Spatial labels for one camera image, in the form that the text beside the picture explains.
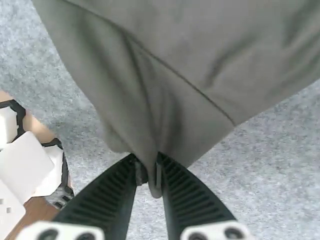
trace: gray fabric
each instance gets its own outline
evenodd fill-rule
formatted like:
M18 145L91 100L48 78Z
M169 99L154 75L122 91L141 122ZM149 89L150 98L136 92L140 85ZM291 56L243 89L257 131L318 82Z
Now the gray fabric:
M115 151L189 166L320 77L318 0L33 0Z
M0 0L0 89L62 141L75 193L127 153L64 68L30 0ZM320 80L238 126L190 168L258 240L320 239ZM168 240L162 199L138 187L127 240Z

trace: seam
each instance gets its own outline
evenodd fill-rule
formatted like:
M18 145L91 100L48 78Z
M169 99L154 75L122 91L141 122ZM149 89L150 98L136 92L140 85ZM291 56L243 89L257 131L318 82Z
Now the seam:
M172 68L169 64L167 64L164 60L162 60L160 57L156 56L154 53L152 53L149 49L144 47L141 41L136 39L132 33L128 32L125 28L117 25L115 22L110 20L109 18L106 18L105 16L99 14L98 12L92 11L91 9L87 9L84 6L71 2L69 0L56 0L56 1L63 1L65 3L68 3L70 5L73 5L75 7L78 7L86 12L89 12L93 14L96 17L99 17L103 20L105 20L108 24L112 25L114 28L116 28L120 33L122 33L124 36L127 37L128 40L134 42L141 50L143 50L147 55L152 57L154 60L156 60L159 64L163 65L165 68L170 70L172 73L177 75L179 78L181 78L184 82L186 82L189 86L191 86L195 91L197 91L199 94L201 94L204 98L206 98L211 104L213 104L233 125L233 127L236 127L235 121L231 118L231 116L223 110L217 103L215 103L212 99L210 99L207 95L205 95L198 87L196 87L194 84L192 84L186 77L184 77L180 72Z

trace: ridged grip surface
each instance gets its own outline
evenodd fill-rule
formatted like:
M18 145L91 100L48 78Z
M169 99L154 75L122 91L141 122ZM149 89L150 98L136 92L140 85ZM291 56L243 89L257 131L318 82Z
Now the ridged grip surface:
M162 197L169 240L179 240L186 227L235 220L219 198L175 160L160 154Z
M53 221L99 227L106 240L125 240L137 188L136 160L131 154L108 168Z

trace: white plastic part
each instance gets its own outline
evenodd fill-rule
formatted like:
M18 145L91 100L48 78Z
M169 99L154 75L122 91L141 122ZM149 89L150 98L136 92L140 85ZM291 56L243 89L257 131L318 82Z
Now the white plastic part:
M206 239L206 240L255 240L248 228L238 221L223 221L217 223L190 226L184 229L180 240Z
M39 236L50 230L56 231L56 237L43 239L77 240L82 234L91 234L94 238L83 239L105 240L104 232L98 227L46 221L38 221L23 229L15 240L38 240Z
M25 207L0 179L0 240L8 236L25 214Z
M53 162L30 131L0 151L0 179L21 204L35 194L53 169Z
M44 150L53 162L54 169L42 181L41 185L36 188L33 197L50 196L61 184L64 151L57 145L47 146Z
M17 113L11 107L0 108L0 150L18 135Z

